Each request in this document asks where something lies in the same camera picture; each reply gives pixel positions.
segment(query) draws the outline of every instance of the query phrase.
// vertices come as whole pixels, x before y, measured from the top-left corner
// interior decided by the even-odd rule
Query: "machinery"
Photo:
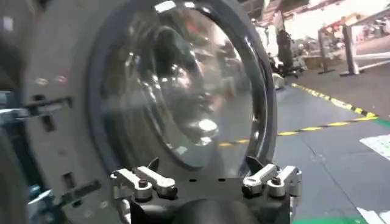
[[[302,172],[272,163],[272,72],[237,2],[31,2],[0,1],[1,121],[29,148],[4,128],[0,223],[291,221]]]

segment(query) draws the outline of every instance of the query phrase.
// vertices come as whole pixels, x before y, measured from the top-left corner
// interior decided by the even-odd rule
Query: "bolt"
[[[276,185],[280,185],[280,178],[279,177],[272,177],[271,182]]]
[[[140,187],[140,188],[144,188],[144,187],[147,187],[147,180],[139,180],[139,182],[138,182],[138,186]]]

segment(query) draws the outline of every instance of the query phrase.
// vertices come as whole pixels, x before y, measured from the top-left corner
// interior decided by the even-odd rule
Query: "transparent acrylic dome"
[[[137,13],[110,49],[101,86],[109,141],[125,166],[167,155],[181,169],[217,159],[224,176],[241,175],[264,132],[253,71],[214,21],[171,3]]]

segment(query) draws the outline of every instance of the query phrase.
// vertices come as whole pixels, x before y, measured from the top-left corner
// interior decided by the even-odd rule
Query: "gray concrete floor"
[[[287,87],[277,97],[280,131],[358,116],[296,88]],[[275,162],[303,171],[303,200],[296,219],[359,217],[356,208],[387,211],[390,162],[359,140],[389,133],[388,127],[366,121],[278,137]]]

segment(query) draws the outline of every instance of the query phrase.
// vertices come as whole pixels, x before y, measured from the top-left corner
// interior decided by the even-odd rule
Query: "metal bracket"
[[[268,180],[275,177],[277,173],[277,166],[268,164],[252,176],[243,179],[243,193],[245,195],[255,195],[261,193]]]
[[[178,190],[175,187],[175,180],[163,177],[145,166],[138,167],[136,174],[140,178],[150,181],[156,189],[158,196],[162,198],[174,198],[177,195]]]
[[[302,191],[302,171],[295,166],[286,166],[276,177],[268,180],[267,185],[270,196],[282,197],[289,193],[298,197]]]
[[[129,197],[132,194],[136,200],[148,200],[152,197],[152,184],[127,169],[115,171],[110,178],[115,184],[114,197],[116,199]]]

